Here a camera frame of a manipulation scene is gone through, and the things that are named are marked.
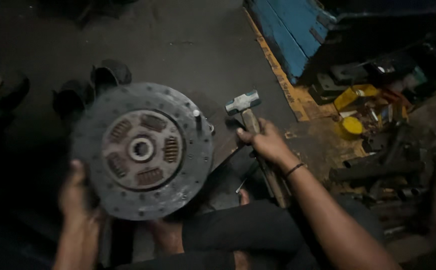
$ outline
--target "hammer head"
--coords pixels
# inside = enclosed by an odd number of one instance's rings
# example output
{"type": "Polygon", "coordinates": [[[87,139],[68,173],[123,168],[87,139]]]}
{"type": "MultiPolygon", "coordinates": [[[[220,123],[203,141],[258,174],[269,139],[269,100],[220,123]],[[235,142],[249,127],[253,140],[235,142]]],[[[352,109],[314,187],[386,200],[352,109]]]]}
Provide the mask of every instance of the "hammer head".
{"type": "Polygon", "coordinates": [[[229,116],[242,112],[250,107],[256,106],[261,103],[260,97],[256,90],[251,91],[235,97],[232,101],[229,101],[226,106],[226,112],[229,116]]]}

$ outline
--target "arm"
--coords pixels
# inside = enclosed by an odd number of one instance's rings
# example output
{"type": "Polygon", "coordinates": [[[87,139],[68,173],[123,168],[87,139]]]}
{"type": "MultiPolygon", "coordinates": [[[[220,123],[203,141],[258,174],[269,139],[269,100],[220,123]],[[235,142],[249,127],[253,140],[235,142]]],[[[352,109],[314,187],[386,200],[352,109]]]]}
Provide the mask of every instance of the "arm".
{"type": "Polygon", "coordinates": [[[98,253],[100,211],[89,212],[84,206],[86,177],[83,164],[74,160],[60,197],[64,216],[63,231],[53,270],[91,270],[98,253]]]}
{"type": "MultiPolygon", "coordinates": [[[[277,128],[259,119],[263,134],[252,136],[238,129],[238,136],[251,143],[284,174],[301,163],[289,150],[277,128]]],[[[318,242],[330,262],[338,269],[401,269],[388,252],[331,197],[328,191],[304,166],[288,176],[298,201],[318,242]]]]}

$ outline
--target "wooden hammer handle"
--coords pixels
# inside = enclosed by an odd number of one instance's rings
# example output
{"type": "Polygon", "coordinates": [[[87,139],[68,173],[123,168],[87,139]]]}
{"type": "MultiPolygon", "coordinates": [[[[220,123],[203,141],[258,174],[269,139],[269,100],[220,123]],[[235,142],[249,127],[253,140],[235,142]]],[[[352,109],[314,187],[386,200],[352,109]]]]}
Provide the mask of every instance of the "wooden hammer handle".
{"type": "MultiPolygon", "coordinates": [[[[251,111],[250,108],[244,110],[241,113],[241,116],[243,118],[243,124],[245,125],[245,128],[248,132],[253,135],[261,133],[260,123],[258,122],[258,119],[255,117],[253,111],[251,111]]],[[[258,160],[258,163],[263,170],[271,192],[273,192],[273,195],[275,195],[275,198],[278,201],[278,205],[281,208],[287,208],[289,206],[288,196],[279,184],[279,181],[281,180],[277,178],[275,172],[268,166],[267,162],[263,159],[263,157],[257,156],[256,159],[258,160]]]]}

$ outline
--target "black wristband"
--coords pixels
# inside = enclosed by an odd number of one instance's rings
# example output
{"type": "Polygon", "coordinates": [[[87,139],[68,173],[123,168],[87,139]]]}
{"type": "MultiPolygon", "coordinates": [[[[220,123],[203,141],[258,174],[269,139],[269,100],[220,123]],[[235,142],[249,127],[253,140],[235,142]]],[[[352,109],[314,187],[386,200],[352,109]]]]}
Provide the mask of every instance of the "black wristband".
{"type": "Polygon", "coordinates": [[[300,163],[298,165],[296,165],[295,167],[293,167],[293,169],[290,169],[286,174],[285,174],[285,178],[288,178],[289,175],[291,175],[296,169],[300,168],[301,166],[305,165],[305,163],[300,163]]]}

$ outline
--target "clutch disc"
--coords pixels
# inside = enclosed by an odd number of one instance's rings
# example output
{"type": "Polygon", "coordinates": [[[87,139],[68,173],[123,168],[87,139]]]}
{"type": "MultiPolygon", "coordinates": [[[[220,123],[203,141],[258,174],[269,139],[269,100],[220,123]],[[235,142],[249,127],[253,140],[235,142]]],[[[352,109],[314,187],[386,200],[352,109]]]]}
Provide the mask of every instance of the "clutch disc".
{"type": "Polygon", "coordinates": [[[164,217],[186,205],[211,169],[208,122],[185,95],[135,83],[102,94],[73,132],[106,211],[127,220],[164,217]]]}

